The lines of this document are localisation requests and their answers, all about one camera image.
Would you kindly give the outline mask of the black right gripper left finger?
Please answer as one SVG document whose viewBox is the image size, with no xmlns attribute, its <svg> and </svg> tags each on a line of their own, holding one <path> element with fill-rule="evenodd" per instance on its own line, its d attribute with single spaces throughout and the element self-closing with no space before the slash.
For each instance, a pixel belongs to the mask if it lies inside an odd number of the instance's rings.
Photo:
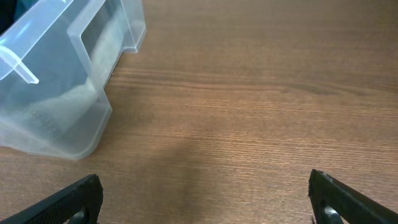
<svg viewBox="0 0 398 224">
<path fill-rule="evenodd" d="M 90 174 L 6 218 L 2 224 L 97 224 L 103 203 L 103 187 L 96 174 Z"/>
</svg>

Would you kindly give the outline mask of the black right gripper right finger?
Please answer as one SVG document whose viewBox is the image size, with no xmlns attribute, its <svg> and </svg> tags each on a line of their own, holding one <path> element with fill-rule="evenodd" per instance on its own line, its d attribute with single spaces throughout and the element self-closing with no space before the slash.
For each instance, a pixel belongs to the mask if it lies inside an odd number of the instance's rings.
<svg viewBox="0 0 398 224">
<path fill-rule="evenodd" d="M 321 170 L 312 170 L 308 183 L 316 224 L 397 224 L 396 212 Z"/>
</svg>

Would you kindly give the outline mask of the clear plastic storage bin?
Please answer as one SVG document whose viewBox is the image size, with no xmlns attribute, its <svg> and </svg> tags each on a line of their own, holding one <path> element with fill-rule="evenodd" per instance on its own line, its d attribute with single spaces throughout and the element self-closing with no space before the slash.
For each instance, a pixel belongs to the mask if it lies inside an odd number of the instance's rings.
<svg viewBox="0 0 398 224">
<path fill-rule="evenodd" d="M 1 146 L 91 154 L 112 112 L 104 88 L 145 34 L 141 0 L 2 1 Z"/>
</svg>

